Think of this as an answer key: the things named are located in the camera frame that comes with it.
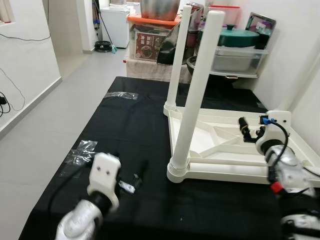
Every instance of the clear plastic bag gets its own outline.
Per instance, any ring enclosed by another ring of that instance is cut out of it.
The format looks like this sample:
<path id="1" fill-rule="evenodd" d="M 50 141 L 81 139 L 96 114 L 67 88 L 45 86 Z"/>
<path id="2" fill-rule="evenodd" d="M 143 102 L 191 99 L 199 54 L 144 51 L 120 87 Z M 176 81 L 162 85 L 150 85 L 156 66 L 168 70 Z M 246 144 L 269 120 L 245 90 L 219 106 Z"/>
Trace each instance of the clear plastic bag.
<path id="1" fill-rule="evenodd" d="M 107 92 L 104 97 L 105 98 L 119 97 L 119 98 L 124 98 L 124 99 L 137 100 L 138 99 L 138 95 L 139 95 L 138 93 L 133 93 L 133 92 L 111 91 L 111 92 Z"/>
<path id="2" fill-rule="evenodd" d="M 81 140 L 76 149 L 71 149 L 63 161 L 66 165 L 62 169 L 60 177 L 70 176 L 70 174 L 74 173 L 80 166 L 90 162 L 96 154 L 94 149 L 97 143 L 97 141 Z"/>

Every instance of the white pillar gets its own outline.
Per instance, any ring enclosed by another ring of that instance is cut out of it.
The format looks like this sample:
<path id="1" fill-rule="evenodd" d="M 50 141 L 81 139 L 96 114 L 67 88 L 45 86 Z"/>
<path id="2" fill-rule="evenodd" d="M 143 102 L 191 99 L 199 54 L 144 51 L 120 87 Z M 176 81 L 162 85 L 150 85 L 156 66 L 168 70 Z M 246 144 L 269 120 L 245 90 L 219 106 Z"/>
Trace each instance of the white pillar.
<path id="1" fill-rule="evenodd" d="M 177 90 L 180 78 L 181 64 L 184 57 L 186 39 L 188 34 L 189 22 L 190 22 L 190 14 L 191 14 L 192 6 L 185 5 L 182 11 L 182 18 L 180 22 L 178 39 L 176 42 L 174 60 L 172 65 L 171 79 L 169 85 L 168 96 L 166 98 L 166 102 L 164 104 L 163 113 L 165 115 L 168 110 L 174 110 L 176 108 L 176 97 Z"/>
<path id="2" fill-rule="evenodd" d="M 224 18 L 225 13 L 223 11 L 210 11 L 207 15 L 178 138 L 173 156 L 167 166 L 166 175 L 168 179 L 174 183 L 182 182 L 187 172 L 188 152 L 211 66 L 214 61 Z"/>

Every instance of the power adapter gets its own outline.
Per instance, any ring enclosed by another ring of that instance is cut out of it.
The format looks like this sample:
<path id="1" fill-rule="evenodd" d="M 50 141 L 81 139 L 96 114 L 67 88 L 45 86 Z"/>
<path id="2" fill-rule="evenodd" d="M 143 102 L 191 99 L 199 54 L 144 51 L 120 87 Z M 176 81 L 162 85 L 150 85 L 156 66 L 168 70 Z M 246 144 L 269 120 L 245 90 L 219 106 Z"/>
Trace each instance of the power adapter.
<path id="1" fill-rule="evenodd" d="M 3 96 L 0 96 L 0 104 L 1 104 L 1 105 L 7 104 L 7 101 L 6 101 L 6 99 L 5 99 Z"/>

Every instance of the stainless steel pot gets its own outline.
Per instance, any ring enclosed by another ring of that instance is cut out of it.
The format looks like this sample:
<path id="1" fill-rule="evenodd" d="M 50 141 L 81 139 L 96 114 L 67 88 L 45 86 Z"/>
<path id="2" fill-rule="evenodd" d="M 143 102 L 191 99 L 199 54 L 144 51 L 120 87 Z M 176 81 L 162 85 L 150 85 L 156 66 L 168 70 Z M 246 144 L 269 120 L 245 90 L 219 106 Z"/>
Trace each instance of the stainless steel pot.
<path id="1" fill-rule="evenodd" d="M 141 16 L 145 19 L 173 21 L 179 4 L 180 0 L 140 0 Z"/>

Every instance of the orange lid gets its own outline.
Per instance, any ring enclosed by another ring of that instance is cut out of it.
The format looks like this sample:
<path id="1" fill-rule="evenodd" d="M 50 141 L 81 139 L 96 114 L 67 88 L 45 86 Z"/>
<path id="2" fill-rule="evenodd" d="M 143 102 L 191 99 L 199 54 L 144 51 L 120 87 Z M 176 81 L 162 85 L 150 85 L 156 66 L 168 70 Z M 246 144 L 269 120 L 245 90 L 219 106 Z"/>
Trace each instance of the orange lid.
<path id="1" fill-rule="evenodd" d="M 167 25 L 167 26 L 175 26 L 180 23 L 181 18 L 176 17 L 174 21 L 164 21 L 150 18 L 143 18 L 141 14 L 131 14 L 127 17 L 127 20 L 130 22 L 141 23 L 141 24 L 158 24 L 158 25 Z"/>

